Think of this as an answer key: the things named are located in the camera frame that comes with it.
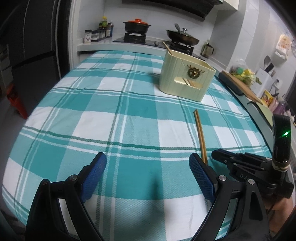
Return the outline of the person's right hand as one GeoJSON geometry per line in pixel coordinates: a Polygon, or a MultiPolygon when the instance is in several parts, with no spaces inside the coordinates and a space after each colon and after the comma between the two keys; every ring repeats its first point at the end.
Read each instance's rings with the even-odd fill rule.
{"type": "Polygon", "coordinates": [[[276,197],[265,199],[263,202],[267,210],[271,209],[271,212],[274,212],[269,218],[269,228],[272,233],[276,234],[293,211],[293,199],[292,197],[289,199],[276,197]]]}

